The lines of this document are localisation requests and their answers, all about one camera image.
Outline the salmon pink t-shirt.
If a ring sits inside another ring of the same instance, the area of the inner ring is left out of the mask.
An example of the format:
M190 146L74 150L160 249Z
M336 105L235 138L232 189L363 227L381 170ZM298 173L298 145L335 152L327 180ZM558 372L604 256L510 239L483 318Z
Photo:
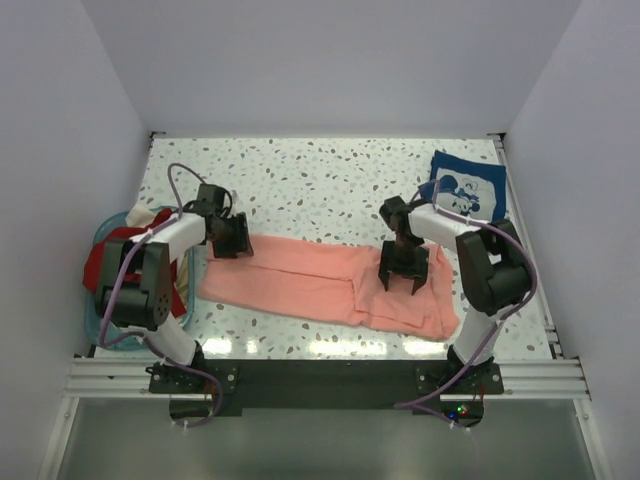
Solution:
M460 320L454 311L453 269L431 244L426 284L378 278L380 249L312 243L266 235L251 239L250 257L207 257L198 296L210 302L302 319L362 326L434 341L449 339Z

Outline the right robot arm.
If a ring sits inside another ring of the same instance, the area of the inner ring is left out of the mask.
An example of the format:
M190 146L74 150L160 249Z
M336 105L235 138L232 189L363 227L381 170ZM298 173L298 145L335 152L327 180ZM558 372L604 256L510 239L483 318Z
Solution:
M475 220L447 211L429 200L405 202L395 196L379 213L395 233L383 243L378 277L385 289L398 275L411 280L411 293L426 285L428 254L425 241L455 253L469 310L462 329L449 348L456 362L445 369L448 386L469 392L481 380L478 365L494 356L501 324L535 295L537 274L511 221Z

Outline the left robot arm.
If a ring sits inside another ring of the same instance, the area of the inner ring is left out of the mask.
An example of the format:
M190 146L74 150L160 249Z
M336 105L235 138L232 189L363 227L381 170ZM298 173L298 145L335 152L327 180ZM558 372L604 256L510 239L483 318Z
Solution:
M196 392L205 385L207 368L195 360L199 344L172 313L172 264L204 243L211 244L216 259L251 256L247 217L234 214L232 206L228 190L204 183L194 200L159 225L104 243L94 293L100 347L134 337L176 363L171 378L183 391Z

